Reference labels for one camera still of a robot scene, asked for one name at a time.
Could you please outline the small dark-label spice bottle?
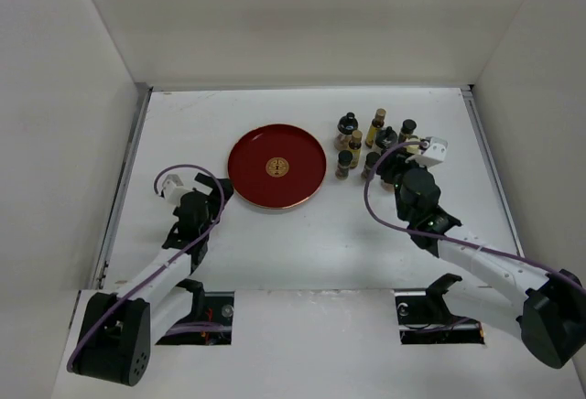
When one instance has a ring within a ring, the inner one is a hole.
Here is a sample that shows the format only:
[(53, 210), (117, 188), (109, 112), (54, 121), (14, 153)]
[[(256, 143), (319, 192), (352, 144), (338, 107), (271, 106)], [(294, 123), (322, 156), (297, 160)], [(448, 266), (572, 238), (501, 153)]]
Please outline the small dark-label spice bottle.
[(362, 179), (368, 179), (374, 165), (379, 160), (380, 155), (376, 152), (369, 152), (364, 161), (364, 168), (361, 174)]

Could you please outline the black-cap spice jar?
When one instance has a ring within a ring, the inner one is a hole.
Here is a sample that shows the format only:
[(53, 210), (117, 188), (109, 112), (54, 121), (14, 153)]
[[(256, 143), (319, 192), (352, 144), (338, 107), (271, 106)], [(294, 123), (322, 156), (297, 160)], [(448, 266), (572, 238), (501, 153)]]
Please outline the black-cap spice jar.
[(411, 139), (414, 135), (414, 132), (417, 128), (417, 123), (412, 119), (406, 119), (403, 121), (399, 134), (398, 134), (398, 142), (404, 143), (407, 140)]

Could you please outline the yellow-label gold-cap bottle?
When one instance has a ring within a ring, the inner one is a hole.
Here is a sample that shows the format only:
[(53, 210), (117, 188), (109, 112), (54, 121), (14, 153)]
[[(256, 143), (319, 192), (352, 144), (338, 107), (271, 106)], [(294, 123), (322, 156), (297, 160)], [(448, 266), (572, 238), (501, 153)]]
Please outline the yellow-label gold-cap bottle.
[(350, 141), (348, 143), (348, 150), (352, 154), (352, 160), (350, 168), (356, 168), (359, 164), (361, 149), (362, 149), (362, 138), (363, 134), (360, 130), (354, 130), (351, 134)]

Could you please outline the tall gold-cap sauce bottle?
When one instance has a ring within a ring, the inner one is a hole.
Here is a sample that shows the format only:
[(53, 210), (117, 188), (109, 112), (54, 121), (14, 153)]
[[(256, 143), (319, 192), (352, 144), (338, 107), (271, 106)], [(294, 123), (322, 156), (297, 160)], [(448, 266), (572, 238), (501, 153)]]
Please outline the tall gold-cap sauce bottle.
[(376, 110), (375, 114), (374, 114), (374, 118), (370, 124), (369, 130), (367, 132), (366, 138), (365, 138), (365, 145), (368, 148), (372, 148), (373, 144), (374, 144), (374, 140), (376, 138), (376, 135), (378, 133), (378, 131), (384, 127), (385, 124), (385, 116), (386, 116), (386, 110), (383, 108), (379, 108)]

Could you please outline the small black-cap spice bottle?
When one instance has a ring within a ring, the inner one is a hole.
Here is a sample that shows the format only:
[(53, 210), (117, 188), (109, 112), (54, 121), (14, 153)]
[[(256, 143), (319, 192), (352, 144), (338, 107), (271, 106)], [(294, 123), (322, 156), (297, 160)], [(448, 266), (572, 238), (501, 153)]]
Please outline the small black-cap spice bottle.
[(353, 161), (353, 153), (349, 150), (342, 150), (338, 154), (335, 176), (337, 179), (347, 179)]

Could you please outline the round-top black lid glass jar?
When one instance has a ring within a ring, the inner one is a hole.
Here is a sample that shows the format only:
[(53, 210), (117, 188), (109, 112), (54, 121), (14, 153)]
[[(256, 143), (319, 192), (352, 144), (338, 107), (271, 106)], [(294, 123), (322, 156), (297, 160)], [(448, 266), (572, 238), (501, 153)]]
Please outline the round-top black lid glass jar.
[(337, 124), (338, 134), (334, 139), (335, 149), (338, 151), (346, 150), (352, 139), (353, 132), (357, 129), (358, 121), (355, 114), (348, 112), (346, 115), (343, 115)]

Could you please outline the black knob lid jar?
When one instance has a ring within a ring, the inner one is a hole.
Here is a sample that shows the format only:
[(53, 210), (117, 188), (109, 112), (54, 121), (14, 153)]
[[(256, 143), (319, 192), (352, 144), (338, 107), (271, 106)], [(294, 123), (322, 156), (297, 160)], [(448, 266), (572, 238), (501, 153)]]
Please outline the black knob lid jar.
[(392, 126), (379, 129), (374, 139), (374, 151), (383, 154), (390, 146), (396, 144), (397, 138), (397, 133)]

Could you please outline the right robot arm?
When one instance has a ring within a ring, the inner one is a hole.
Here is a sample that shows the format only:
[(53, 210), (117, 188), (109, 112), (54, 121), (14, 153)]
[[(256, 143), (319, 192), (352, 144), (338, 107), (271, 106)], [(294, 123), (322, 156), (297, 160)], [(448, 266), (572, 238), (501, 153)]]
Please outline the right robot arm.
[(405, 142), (381, 155), (373, 172), (393, 185), (404, 232), (420, 249), (487, 284), (494, 294), (456, 292), (458, 275), (446, 274), (426, 290), (425, 311), (438, 322), (469, 317), (521, 340), (550, 368), (562, 368), (585, 345), (585, 288), (573, 273), (481, 243), (440, 205), (429, 164), (442, 162), (431, 143)]

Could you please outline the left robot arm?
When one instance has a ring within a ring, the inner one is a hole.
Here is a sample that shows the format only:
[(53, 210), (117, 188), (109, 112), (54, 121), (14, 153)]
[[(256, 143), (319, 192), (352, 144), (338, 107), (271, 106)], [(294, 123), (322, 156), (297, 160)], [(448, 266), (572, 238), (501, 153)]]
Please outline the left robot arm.
[(114, 292), (88, 300), (68, 372), (136, 385), (153, 347), (163, 344), (225, 344), (231, 338), (233, 297), (214, 297), (192, 279), (207, 251), (213, 228), (233, 195), (232, 182), (199, 168), (195, 177), (208, 192), (188, 189), (166, 168), (155, 179), (156, 194), (176, 219), (156, 258)]

